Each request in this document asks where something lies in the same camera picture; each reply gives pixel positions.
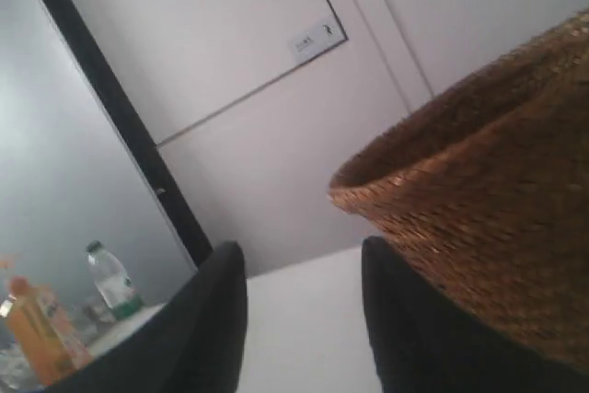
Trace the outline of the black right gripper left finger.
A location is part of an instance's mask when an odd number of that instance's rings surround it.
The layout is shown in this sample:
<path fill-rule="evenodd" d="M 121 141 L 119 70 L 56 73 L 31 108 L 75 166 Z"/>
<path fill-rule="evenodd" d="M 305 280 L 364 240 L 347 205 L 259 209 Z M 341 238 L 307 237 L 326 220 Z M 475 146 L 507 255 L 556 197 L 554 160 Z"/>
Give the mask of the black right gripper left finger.
<path fill-rule="evenodd" d="M 248 330 L 245 258 L 217 246 L 139 330 L 51 392 L 235 392 Z"/>

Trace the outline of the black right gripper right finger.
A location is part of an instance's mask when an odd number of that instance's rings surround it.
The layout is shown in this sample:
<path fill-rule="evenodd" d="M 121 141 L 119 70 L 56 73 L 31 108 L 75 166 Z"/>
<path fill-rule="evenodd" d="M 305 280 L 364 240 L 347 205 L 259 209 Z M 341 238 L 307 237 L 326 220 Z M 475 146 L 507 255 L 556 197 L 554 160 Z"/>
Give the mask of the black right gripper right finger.
<path fill-rule="evenodd" d="M 474 319 L 382 237 L 363 241 L 361 267 L 365 324 L 383 391 L 587 391 L 586 375 Z"/>

